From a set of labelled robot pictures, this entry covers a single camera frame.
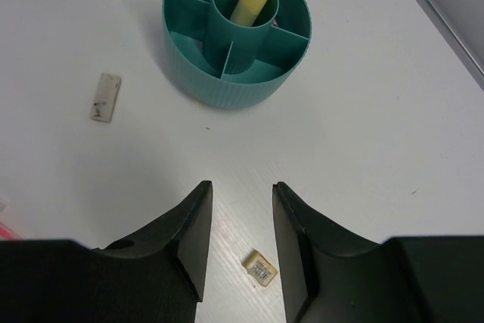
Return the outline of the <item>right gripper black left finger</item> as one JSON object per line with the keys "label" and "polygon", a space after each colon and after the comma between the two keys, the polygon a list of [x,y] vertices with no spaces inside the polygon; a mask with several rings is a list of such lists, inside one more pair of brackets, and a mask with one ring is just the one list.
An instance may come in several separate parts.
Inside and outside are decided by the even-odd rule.
{"label": "right gripper black left finger", "polygon": [[203,299],[213,186],[100,249],[1,243],[3,322],[193,322]]}

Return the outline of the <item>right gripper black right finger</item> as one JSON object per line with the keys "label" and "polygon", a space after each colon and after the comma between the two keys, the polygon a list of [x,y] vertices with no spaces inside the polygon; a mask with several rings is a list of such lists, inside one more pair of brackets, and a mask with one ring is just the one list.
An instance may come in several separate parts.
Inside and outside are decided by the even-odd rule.
{"label": "right gripper black right finger", "polygon": [[481,322],[480,236],[369,241],[310,207],[287,184],[272,189],[288,322]]}

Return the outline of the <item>small beige eraser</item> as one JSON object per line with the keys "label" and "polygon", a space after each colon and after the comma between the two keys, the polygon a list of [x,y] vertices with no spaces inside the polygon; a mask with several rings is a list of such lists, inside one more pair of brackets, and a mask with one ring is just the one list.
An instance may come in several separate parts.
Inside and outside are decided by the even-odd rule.
{"label": "small beige eraser", "polygon": [[261,287],[269,286],[278,275],[278,270],[258,250],[253,250],[242,262],[242,266]]}

